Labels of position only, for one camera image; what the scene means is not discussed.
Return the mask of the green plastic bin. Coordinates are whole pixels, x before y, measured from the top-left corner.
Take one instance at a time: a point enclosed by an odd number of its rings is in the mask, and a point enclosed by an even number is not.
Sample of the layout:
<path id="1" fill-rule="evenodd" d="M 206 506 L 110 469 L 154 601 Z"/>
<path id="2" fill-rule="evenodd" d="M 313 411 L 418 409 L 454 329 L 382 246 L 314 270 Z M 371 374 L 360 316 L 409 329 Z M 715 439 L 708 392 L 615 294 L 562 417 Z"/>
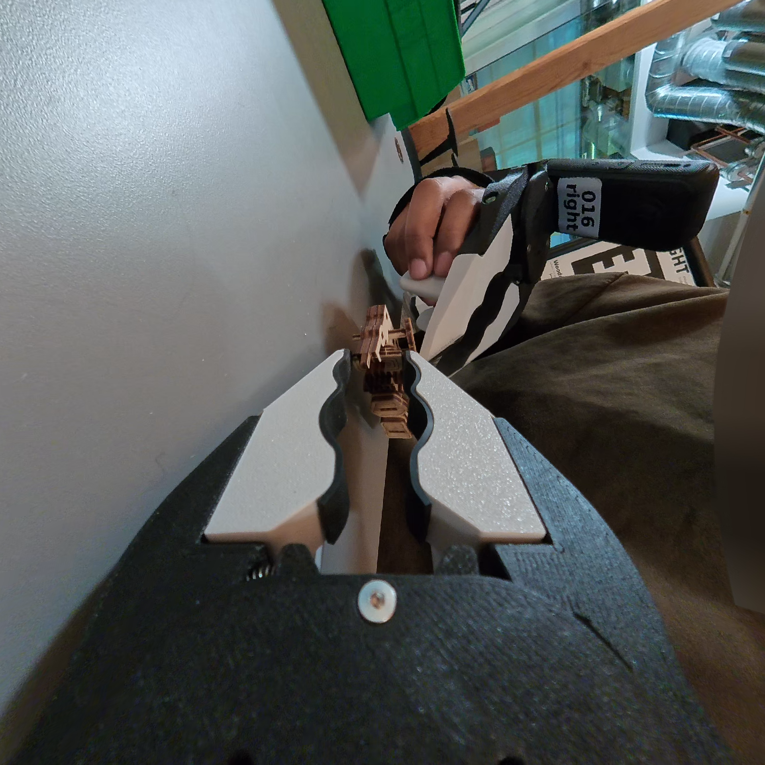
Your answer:
<path id="1" fill-rule="evenodd" d="M 398 130 L 427 115 L 465 76 L 453 1 L 325 1 L 368 120 Z"/>

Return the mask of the wooden puzzle model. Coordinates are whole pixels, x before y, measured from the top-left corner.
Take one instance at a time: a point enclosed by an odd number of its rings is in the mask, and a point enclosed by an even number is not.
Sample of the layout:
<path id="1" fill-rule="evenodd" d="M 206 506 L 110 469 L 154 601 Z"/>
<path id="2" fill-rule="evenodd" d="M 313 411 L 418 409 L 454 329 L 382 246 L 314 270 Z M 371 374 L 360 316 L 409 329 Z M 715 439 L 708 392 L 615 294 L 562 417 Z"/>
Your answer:
<path id="1" fill-rule="evenodd" d="M 361 332 L 353 336 L 359 348 L 353 364 L 363 372 L 363 390 L 371 395 L 370 409 L 391 439 L 409 439 L 409 399 L 404 386 L 404 353 L 416 350 L 410 318 L 394 328 L 384 304 L 371 306 Z"/>

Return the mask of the olive trousers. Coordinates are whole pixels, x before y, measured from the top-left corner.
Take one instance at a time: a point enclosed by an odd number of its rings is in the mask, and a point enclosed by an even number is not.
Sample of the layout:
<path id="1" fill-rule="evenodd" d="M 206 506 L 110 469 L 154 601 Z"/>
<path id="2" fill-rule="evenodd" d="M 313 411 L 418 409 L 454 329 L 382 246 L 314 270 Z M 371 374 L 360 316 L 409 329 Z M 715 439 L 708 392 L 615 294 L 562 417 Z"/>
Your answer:
<path id="1" fill-rule="evenodd" d="M 545 280 L 508 344 L 452 379 L 610 525 L 715 727 L 741 763 L 763 763 L 763 615 L 734 603 L 714 502 L 727 301 L 629 274 Z"/>

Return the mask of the person's right hand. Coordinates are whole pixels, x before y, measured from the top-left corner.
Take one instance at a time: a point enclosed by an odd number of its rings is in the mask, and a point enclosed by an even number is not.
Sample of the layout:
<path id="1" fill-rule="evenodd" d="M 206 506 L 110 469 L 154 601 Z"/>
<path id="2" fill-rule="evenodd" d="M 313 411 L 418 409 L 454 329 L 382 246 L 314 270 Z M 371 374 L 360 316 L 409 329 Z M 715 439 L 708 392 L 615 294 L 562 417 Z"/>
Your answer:
<path id="1" fill-rule="evenodd" d="M 384 248 L 397 273 L 422 280 L 447 276 L 479 209 L 483 187 L 463 177 L 436 177 L 416 186 L 394 216 Z"/>

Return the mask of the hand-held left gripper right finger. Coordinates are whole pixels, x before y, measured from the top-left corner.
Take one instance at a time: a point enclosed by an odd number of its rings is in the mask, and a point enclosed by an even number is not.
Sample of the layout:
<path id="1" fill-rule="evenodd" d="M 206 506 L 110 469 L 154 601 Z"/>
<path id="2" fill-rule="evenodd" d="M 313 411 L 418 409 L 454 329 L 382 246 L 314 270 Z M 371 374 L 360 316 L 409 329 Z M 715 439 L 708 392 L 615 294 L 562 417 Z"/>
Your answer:
<path id="1" fill-rule="evenodd" d="M 456 544 L 537 543 L 547 530 L 491 413 L 416 352 L 414 393 L 432 425 L 414 456 L 430 501 L 434 566 Z"/>

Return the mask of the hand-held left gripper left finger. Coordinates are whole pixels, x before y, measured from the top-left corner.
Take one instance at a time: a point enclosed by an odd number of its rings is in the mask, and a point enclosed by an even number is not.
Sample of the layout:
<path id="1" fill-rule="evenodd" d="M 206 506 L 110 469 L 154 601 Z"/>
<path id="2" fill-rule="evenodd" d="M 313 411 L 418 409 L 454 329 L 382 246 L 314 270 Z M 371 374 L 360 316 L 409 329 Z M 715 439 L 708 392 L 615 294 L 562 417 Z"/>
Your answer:
<path id="1" fill-rule="evenodd" d="M 350 352 L 341 349 L 263 411 L 215 508 L 211 542 L 334 543 L 349 516 L 338 435 Z"/>

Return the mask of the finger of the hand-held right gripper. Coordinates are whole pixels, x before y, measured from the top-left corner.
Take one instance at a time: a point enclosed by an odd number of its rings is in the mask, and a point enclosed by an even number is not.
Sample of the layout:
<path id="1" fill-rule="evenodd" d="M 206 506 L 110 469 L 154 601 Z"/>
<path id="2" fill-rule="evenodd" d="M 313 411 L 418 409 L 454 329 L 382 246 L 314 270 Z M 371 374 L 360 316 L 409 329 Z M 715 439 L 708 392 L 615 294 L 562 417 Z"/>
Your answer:
<path id="1" fill-rule="evenodd" d="M 453 343 L 437 357 L 431 359 L 431 363 L 440 372 L 457 372 L 469 362 L 485 354 L 509 331 L 508 328 L 512 328 L 517 322 L 531 291 L 532 286 L 530 284 L 511 284 L 506 290 L 498 315 L 483 331 L 479 342 L 474 343 L 473 340 L 470 340 L 468 345 L 471 347 L 468 348 L 464 344 L 467 335 L 464 335 L 458 342 Z"/>
<path id="2" fill-rule="evenodd" d="M 516 266 L 510 264 L 513 240 L 512 218 L 508 217 L 483 255 L 461 254 L 455 258 L 439 294 L 420 354 L 436 357 L 464 335 L 479 342 L 483 331 L 498 315 L 505 293 L 516 282 Z"/>

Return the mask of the silver ventilation ducts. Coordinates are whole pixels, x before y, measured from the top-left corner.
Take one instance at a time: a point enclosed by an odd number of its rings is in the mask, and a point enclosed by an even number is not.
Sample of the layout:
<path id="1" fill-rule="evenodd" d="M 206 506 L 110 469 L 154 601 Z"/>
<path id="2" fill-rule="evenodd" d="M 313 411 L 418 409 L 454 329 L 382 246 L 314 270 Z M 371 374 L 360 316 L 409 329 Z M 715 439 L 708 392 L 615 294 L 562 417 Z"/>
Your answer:
<path id="1" fill-rule="evenodd" d="M 645 88 L 660 118 L 714 122 L 764 133 L 764 4 L 741 2 L 712 19 L 710 34 L 686 31 L 655 45 Z"/>

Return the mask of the wooden post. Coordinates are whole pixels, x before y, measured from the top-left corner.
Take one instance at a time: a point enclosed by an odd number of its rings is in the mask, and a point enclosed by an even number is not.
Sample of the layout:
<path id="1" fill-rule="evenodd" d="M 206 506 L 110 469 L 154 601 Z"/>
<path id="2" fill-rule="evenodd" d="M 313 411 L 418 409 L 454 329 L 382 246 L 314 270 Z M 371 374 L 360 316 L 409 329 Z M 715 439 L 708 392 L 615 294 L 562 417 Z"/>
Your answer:
<path id="1" fill-rule="evenodd" d="M 452 132 L 488 125 L 736 4 L 655 1 L 635 8 L 418 120 L 409 129 L 418 159 L 427 163 L 442 153 Z"/>

